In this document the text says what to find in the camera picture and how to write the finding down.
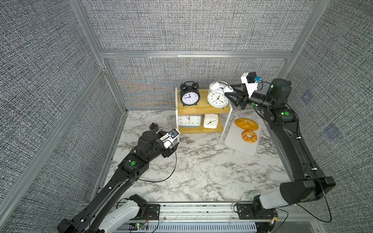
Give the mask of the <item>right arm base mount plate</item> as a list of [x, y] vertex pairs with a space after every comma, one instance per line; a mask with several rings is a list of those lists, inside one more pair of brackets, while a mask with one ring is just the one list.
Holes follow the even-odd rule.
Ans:
[[236, 203], [233, 207], [240, 220], [266, 220], [276, 221], [278, 213], [275, 209], [263, 209], [249, 203]]

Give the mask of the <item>grey rectangular alarm clock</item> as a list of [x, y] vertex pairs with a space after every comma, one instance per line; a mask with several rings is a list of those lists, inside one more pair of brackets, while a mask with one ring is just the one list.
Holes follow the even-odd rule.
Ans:
[[182, 115], [178, 116], [178, 125], [180, 127], [200, 127], [202, 123], [202, 115]]

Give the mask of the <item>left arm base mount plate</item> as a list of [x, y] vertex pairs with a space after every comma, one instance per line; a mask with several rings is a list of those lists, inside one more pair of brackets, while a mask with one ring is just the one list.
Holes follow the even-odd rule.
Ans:
[[158, 220], [160, 214], [160, 207], [159, 204], [148, 204], [146, 207], [141, 207], [139, 209], [138, 220], [145, 221], [145, 220]]

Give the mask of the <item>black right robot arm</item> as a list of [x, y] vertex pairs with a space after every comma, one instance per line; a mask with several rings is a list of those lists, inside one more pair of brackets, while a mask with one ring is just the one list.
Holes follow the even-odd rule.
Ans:
[[261, 116], [285, 151], [293, 176], [292, 182], [282, 183], [277, 190], [254, 197], [251, 213], [255, 218], [261, 218], [274, 216], [279, 207], [325, 198], [336, 182], [317, 165], [300, 132], [299, 117], [287, 105], [291, 82], [273, 79], [265, 95], [257, 92], [257, 86], [256, 81], [233, 84], [225, 96], [241, 109], [249, 104], [260, 108]]

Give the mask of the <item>small white square alarm clock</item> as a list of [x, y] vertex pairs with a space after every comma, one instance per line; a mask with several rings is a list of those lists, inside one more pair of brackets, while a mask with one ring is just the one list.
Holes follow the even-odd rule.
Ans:
[[203, 127], [207, 129], [217, 129], [219, 123], [218, 114], [205, 114]]

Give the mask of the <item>black twin bell alarm clock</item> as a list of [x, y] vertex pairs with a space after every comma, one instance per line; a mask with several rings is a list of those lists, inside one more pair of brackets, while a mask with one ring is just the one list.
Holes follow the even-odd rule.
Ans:
[[197, 105], [200, 101], [199, 83], [186, 81], [180, 85], [180, 101], [183, 106]]

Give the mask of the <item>white twin bell alarm clock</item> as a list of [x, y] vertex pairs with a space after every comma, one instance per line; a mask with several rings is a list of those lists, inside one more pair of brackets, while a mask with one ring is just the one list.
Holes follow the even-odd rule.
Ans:
[[224, 81], [212, 82], [209, 85], [207, 101], [213, 107], [224, 108], [229, 103], [229, 100], [225, 96], [225, 93], [233, 93], [233, 92], [234, 92], [233, 88]]

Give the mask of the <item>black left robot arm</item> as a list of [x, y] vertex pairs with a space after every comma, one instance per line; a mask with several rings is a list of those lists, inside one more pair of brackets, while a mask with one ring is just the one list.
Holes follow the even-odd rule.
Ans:
[[101, 192], [73, 219], [63, 219], [57, 226], [58, 232], [112, 233], [123, 223], [143, 217], [147, 202], [139, 195], [131, 196], [113, 212], [111, 208], [127, 189], [140, 180], [151, 161], [160, 155], [167, 158], [176, 152], [179, 136], [177, 129], [144, 132]]

